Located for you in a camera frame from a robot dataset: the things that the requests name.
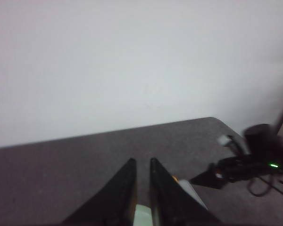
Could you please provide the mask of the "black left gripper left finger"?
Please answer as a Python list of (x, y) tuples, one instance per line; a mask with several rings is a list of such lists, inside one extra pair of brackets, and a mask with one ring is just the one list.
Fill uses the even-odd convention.
[(137, 162), (129, 159), (63, 226), (132, 226), (137, 204)]

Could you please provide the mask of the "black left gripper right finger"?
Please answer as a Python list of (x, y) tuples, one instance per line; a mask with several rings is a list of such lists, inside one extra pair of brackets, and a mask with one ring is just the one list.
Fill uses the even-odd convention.
[(157, 158), (150, 160), (154, 226), (219, 226), (222, 222), (186, 193)]

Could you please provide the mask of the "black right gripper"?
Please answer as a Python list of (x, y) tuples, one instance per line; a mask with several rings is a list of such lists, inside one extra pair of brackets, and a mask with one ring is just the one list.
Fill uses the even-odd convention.
[(221, 189), (223, 180), (234, 183), (259, 176), (282, 174), (283, 169), (278, 163), (262, 162), (254, 159), (251, 155), (243, 155), (222, 159), (216, 165), (210, 163), (207, 170), (190, 179), (190, 183)]

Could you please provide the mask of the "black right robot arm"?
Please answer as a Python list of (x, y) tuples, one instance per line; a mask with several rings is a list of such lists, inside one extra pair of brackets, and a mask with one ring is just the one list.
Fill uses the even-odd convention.
[(257, 124), (243, 131), (248, 151), (232, 135), (222, 135), (218, 143), (228, 147), (232, 157), (211, 163), (208, 169), (190, 179), (190, 183), (221, 189), (228, 183), (251, 180), (260, 176), (283, 174), (283, 140), (279, 131), (283, 125), (283, 113), (276, 126)]

